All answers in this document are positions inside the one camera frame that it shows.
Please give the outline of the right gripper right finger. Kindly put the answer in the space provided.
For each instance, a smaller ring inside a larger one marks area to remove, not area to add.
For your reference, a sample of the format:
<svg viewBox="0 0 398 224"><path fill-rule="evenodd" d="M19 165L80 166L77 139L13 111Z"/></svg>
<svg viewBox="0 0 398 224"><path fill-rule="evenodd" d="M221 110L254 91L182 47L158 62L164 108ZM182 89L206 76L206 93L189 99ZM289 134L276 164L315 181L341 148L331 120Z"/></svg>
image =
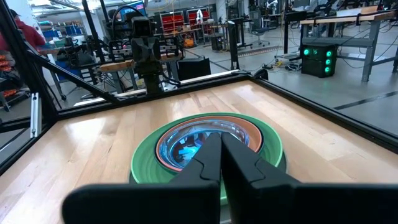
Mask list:
<svg viewBox="0 0 398 224"><path fill-rule="evenodd" d="M234 224L398 224L396 184L306 184L223 133L221 173Z"/></svg>

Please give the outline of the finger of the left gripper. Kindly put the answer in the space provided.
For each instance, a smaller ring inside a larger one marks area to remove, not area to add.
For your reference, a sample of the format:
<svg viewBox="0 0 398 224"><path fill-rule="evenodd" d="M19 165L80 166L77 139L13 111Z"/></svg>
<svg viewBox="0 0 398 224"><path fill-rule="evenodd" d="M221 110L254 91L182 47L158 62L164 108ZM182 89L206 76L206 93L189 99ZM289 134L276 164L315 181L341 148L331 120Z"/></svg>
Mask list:
<svg viewBox="0 0 398 224"><path fill-rule="evenodd" d="M135 61L135 69L137 73L146 73L146 67L144 65L144 51L146 45L144 39L133 38L132 39L132 54Z"/></svg>
<svg viewBox="0 0 398 224"><path fill-rule="evenodd" d="M148 59L150 64L150 71L152 73L159 73L160 70L160 42L156 37L148 38Z"/></svg>

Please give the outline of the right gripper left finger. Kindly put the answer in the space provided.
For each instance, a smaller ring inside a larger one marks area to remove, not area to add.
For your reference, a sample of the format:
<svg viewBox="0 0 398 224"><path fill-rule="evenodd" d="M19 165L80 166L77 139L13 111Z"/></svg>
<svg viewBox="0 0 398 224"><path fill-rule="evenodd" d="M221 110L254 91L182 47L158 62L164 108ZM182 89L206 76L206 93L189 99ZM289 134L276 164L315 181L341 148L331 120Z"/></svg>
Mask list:
<svg viewBox="0 0 398 224"><path fill-rule="evenodd" d="M65 224L219 224L221 136L164 184L91 184L62 203Z"/></svg>

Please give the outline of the green opaque plastic plate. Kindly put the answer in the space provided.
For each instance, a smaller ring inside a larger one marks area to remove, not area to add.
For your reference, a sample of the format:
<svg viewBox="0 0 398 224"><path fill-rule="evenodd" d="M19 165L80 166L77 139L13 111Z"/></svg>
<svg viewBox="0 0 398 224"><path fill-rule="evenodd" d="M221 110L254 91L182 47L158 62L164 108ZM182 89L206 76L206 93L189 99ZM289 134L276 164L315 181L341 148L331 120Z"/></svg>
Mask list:
<svg viewBox="0 0 398 224"><path fill-rule="evenodd" d="M276 167L284 153L275 129L257 118L238 113L196 114L156 129L138 145L131 161L136 183L170 182L212 133L230 133Z"/></svg>

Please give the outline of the red storage bin rack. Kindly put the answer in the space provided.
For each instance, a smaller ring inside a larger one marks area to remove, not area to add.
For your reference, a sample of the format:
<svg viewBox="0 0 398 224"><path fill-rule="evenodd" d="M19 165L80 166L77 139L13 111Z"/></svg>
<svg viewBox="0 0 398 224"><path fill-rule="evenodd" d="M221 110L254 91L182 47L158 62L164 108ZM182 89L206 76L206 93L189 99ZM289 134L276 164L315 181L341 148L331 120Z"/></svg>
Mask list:
<svg viewBox="0 0 398 224"><path fill-rule="evenodd" d="M210 18L210 10L207 7L189 9L186 12L191 29L197 29L200 24Z"/></svg>
<svg viewBox="0 0 398 224"><path fill-rule="evenodd" d="M177 32L178 29L185 23L183 11L160 14L160 20L164 34Z"/></svg>

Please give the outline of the black computer case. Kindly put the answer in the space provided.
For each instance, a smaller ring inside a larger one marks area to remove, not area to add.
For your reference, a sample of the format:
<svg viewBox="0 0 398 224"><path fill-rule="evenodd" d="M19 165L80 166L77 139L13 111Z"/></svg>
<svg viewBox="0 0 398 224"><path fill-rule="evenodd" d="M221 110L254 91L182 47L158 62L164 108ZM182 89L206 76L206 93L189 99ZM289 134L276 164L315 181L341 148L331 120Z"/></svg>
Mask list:
<svg viewBox="0 0 398 224"><path fill-rule="evenodd" d="M211 74L209 58L185 58L177 62L178 79L188 80Z"/></svg>

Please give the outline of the blue-lit monitor screen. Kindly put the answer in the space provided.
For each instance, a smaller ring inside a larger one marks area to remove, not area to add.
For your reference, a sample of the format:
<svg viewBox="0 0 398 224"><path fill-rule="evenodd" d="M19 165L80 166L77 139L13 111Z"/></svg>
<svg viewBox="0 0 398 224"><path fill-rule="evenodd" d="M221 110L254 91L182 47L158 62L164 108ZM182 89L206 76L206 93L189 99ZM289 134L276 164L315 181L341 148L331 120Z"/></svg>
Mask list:
<svg viewBox="0 0 398 224"><path fill-rule="evenodd" d="M126 20L134 16L146 16L146 10L142 1L136 1L126 4L120 10L121 19Z"/></svg>

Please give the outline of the person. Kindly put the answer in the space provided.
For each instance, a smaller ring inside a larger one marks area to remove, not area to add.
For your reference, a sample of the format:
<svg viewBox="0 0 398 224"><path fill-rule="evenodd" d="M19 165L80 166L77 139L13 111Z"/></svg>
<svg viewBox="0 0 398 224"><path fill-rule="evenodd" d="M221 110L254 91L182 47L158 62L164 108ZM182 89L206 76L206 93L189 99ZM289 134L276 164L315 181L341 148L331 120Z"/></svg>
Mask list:
<svg viewBox="0 0 398 224"><path fill-rule="evenodd" d="M11 9L11 14L16 22L17 27L22 31L26 41L30 43L30 45L37 49L38 46L45 45L45 39L32 27L28 26L24 22L19 19L19 14ZM0 50L7 50L8 46L2 35L0 34Z"/></svg>

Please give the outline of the silver aluminium extrusion piece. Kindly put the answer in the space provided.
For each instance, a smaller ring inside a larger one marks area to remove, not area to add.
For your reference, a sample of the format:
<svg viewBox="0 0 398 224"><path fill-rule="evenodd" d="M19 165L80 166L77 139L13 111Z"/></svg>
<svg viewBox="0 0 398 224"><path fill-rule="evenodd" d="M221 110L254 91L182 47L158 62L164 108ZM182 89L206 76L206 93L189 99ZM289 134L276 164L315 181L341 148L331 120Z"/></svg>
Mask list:
<svg viewBox="0 0 398 224"><path fill-rule="evenodd" d="M30 138L36 138L42 132L42 102L39 93L31 94Z"/></svg>

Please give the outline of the black office chair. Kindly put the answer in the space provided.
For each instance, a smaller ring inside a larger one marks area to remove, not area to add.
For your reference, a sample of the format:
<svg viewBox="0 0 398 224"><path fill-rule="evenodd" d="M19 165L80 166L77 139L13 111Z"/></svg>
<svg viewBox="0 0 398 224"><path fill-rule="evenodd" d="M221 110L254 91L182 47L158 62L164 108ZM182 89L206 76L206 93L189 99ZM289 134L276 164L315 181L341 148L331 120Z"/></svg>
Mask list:
<svg viewBox="0 0 398 224"><path fill-rule="evenodd" d="M249 18L251 20L249 25L249 33L255 35L257 40L253 43L257 43L258 45L265 46L269 45L270 42L268 40L262 40L261 36L264 35L268 30L267 24L264 23L264 19L261 15L260 11L251 11L249 13Z"/></svg>

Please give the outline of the computer tower with green lights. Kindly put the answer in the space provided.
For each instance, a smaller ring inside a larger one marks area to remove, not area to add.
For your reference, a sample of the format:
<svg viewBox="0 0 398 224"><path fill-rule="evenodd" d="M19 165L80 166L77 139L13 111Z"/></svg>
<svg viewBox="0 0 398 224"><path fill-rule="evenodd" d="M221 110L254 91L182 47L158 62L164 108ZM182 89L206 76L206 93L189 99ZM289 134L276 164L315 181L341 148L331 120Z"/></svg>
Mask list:
<svg viewBox="0 0 398 224"><path fill-rule="evenodd" d="M335 73L337 46L312 43L303 45L301 72L318 78L331 77Z"/></svg>

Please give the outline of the grey metal workbench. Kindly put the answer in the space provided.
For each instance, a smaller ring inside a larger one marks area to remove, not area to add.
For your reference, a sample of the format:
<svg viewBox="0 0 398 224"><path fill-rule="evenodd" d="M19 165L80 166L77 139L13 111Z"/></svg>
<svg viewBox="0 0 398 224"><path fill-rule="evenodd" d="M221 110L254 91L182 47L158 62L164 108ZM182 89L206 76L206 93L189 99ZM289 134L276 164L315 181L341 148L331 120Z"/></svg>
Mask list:
<svg viewBox="0 0 398 224"><path fill-rule="evenodd" d="M398 48L396 50L395 56L393 57L374 57L381 28L381 22L389 21L391 19L395 19L396 17L398 17L398 8L382 10L379 8L379 6L375 5L354 9L339 10L336 12L335 16L314 17L313 19L302 20L300 21L300 25L302 26L301 43L305 45L333 44L338 47L365 48L366 53L364 54L363 58L349 57L346 54L341 55L340 58L362 61L364 64L362 66L363 71L361 80L363 82L367 82L369 80L369 76L373 67L376 65L392 62L392 71L394 73L398 72ZM346 22L354 22L357 26L360 25L362 22L369 22L369 34L365 37L335 37L335 26L338 23L344 24ZM328 35L326 37L322 37L320 35L317 37L310 37L308 35L309 27L316 27L321 25L326 25L328 29Z"/></svg>

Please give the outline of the black stand post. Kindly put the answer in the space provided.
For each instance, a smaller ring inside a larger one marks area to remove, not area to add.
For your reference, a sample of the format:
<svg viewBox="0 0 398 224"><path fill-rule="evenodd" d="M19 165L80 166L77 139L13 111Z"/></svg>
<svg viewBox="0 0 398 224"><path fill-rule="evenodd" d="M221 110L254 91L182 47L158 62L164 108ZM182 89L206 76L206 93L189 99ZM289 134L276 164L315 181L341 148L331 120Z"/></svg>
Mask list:
<svg viewBox="0 0 398 224"><path fill-rule="evenodd" d="M233 21L227 21L229 36L229 51L231 56L231 69L239 69L238 45L236 38L236 24Z"/></svg>

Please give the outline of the black aluminium table frame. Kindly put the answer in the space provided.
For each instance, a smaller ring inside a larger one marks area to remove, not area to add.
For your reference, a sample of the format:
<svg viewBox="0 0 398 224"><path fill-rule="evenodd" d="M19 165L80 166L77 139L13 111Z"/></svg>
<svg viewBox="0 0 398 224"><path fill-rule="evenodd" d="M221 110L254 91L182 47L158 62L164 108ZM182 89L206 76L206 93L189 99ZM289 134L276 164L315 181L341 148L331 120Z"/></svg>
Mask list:
<svg viewBox="0 0 398 224"><path fill-rule="evenodd" d="M128 96L126 99L116 97L109 93L102 93L94 86L88 84L81 78L69 75L69 73L48 62L45 57L37 55L30 49L27 42L24 42L22 34L17 30L16 23L12 18L11 11L6 0L0 0L0 31L4 34L5 39L9 42L10 50L16 62L20 65L20 70L25 78L29 88L38 94L40 102L40 113L38 120L45 123L44 131L36 131L35 137L31 139L24 147L21 148L15 158L11 159L3 172L9 172L15 168L20 158L27 158L28 150L40 141L40 138L47 133L51 133L52 126L57 123L71 123L75 118L81 116L86 117L90 114L99 114L104 117L115 118L117 114L122 112L122 108L136 109L139 106L150 106L155 108L156 103L162 103L172 99L178 95L184 95L191 92L197 92L214 88L219 90L221 86L230 86L233 83L248 84L253 82L259 87L265 88L268 92L274 94L271 99L273 106L293 106L299 112L308 113L305 121L320 121L324 127L329 128L332 124L336 124L351 132L351 137L347 140L363 150L361 156L365 164L375 167L383 162L391 162L398 171L398 136L391 133L381 131L369 124L355 120L340 112L322 106L314 101L303 98L291 91L279 87L268 80L255 78L254 76L244 72L224 72L189 81L183 87L177 90L168 91L158 95L139 96L137 98ZM76 108L57 110L53 104L49 88L46 86L44 77L39 72L39 67L45 67L49 70L55 70L64 75L69 75L71 81L79 84L83 88L96 93L103 97L103 101L89 103L87 105L77 106Z"/></svg>

